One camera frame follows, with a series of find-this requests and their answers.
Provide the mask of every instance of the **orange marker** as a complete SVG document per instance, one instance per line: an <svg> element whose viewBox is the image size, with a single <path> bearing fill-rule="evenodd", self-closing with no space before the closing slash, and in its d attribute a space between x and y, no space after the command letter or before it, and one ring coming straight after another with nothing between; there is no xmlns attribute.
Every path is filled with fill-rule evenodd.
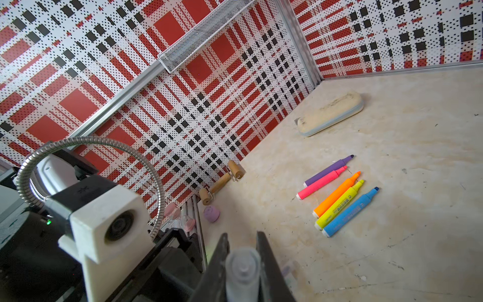
<svg viewBox="0 0 483 302"><path fill-rule="evenodd" d="M357 178L361 175L361 172L357 172L356 174L352 175L351 178L347 178L342 185L340 185L329 197L326 198L315 210L312 212L315 218L319 218L322 216L323 213L327 211L334 202L339 199L342 194L344 194L348 188L352 187L357 180Z"/></svg>

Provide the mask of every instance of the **red and white plaid backdrop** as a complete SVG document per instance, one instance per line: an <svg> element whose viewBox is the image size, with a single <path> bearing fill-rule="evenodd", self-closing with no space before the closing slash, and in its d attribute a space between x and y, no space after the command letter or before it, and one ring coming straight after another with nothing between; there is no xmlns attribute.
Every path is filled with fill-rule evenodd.
<svg viewBox="0 0 483 302"><path fill-rule="evenodd" d="M13 1L1 11L0 156L18 165L79 127L218 0ZM140 150L167 202L211 185L313 89L273 0L258 0L182 68L162 72L95 135ZM156 197L144 168L110 147L79 147L101 175Z"/></svg>
<svg viewBox="0 0 483 302"><path fill-rule="evenodd" d="M479 60L481 0L290 0L324 78Z"/></svg>

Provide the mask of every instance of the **blue marker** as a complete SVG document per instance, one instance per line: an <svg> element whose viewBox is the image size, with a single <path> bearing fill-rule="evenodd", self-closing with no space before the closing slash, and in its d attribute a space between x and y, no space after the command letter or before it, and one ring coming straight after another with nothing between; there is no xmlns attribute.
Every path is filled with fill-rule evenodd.
<svg viewBox="0 0 483 302"><path fill-rule="evenodd" d="M372 189L369 193L359 197L345 211L337 215L323 230L322 233L326 237L331 237L340 230L347 222L364 209L372 200L372 197L379 191L378 187Z"/></svg>

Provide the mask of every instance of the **highlighter marker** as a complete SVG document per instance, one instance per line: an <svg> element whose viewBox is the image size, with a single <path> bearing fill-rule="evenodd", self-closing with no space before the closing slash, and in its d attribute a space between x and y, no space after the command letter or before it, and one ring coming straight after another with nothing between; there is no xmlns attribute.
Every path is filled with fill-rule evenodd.
<svg viewBox="0 0 483 302"><path fill-rule="evenodd" d="M334 202L347 191L348 188L354 185L359 175L361 175L360 171L352 175L351 178L347 178L342 185L340 185L334 192L332 192L332 194L329 195L329 197L327 197L323 202L320 203L318 207L314 209L312 215L315 218L322 216L322 214L325 213L327 209L330 208L330 206L333 205Z"/></svg>
<svg viewBox="0 0 483 302"><path fill-rule="evenodd" d="M343 166L347 165L347 163L354 157L354 155L349 155L344 159L339 159L338 161L334 162L327 168L323 169L321 172L317 173L316 175L312 176L311 178L307 179L304 183L304 187L308 187L317 180L321 179L322 177L326 176L330 172L342 168Z"/></svg>
<svg viewBox="0 0 483 302"><path fill-rule="evenodd" d="M336 179L337 177L339 177L339 175L345 171L345 169L347 169L347 166L343 166L342 168L340 169L337 169L335 171L332 171L330 172L329 174L327 174L326 176L322 177L321 179L317 180L316 182L314 182L313 184L311 184L310 186L306 187L305 189L303 189L302 191L300 191L298 194L297 194L297 198L302 200L304 198L306 198L307 196L309 196L310 194L314 193L315 191L317 191L318 189L322 188L323 186L325 186L326 184L330 183L331 181L333 181L334 179Z"/></svg>
<svg viewBox="0 0 483 302"><path fill-rule="evenodd" d="M328 225L329 222L331 222L332 219L334 219L335 216L337 216L337 214L351 202L352 198L357 195L357 191L359 191L359 188L363 183L364 180L361 179L353 187L348 188L347 191L315 222L315 228L322 231L322 229L325 228L326 225Z"/></svg>
<svg viewBox="0 0 483 302"><path fill-rule="evenodd" d="M323 230L322 233L326 237L331 237L338 230L340 230L347 222L356 216L362 209L364 209L372 200L372 197L379 192L379 188L375 187L369 193L359 197L353 204L351 204L342 213L337 215Z"/></svg>

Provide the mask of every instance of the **pink marker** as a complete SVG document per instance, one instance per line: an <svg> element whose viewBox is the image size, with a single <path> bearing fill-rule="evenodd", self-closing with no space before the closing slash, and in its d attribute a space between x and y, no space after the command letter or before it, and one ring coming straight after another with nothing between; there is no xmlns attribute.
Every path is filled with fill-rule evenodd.
<svg viewBox="0 0 483 302"><path fill-rule="evenodd" d="M302 191L300 191L297 194L297 198L302 200L302 199L306 198L307 196L311 195L312 193L314 193L318 189L322 188L326 184L330 183L331 181L333 181L334 179L339 177L339 175L341 175L342 172L345 171L345 169L347 169L347 166L343 166L342 168L339 168L337 170L330 172L326 176L322 177L321 179L317 180L316 182L314 182L310 186L308 186L305 189L303 189Z"/></svg>

